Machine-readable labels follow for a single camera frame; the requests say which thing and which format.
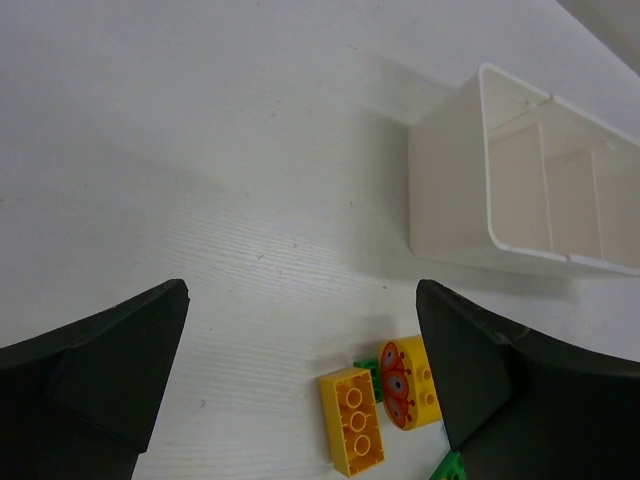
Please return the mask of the yellow rounded butterfly lego brick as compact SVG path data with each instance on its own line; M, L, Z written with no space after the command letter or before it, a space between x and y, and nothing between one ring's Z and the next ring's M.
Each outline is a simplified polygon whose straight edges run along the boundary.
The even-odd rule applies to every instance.
M379 364L384 408L396 427L409 431L442 419L421 335L387 341Z

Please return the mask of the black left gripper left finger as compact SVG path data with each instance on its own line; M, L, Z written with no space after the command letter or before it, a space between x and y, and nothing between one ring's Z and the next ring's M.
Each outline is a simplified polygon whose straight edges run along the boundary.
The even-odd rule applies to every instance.
M189 293L171 279L1 350L4 479L130 479L148 449Z

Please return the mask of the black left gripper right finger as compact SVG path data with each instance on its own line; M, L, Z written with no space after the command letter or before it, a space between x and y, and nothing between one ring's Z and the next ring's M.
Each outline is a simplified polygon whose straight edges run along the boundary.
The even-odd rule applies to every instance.
M470 479L635 479L639 366L433 280L416 309L450 447Z

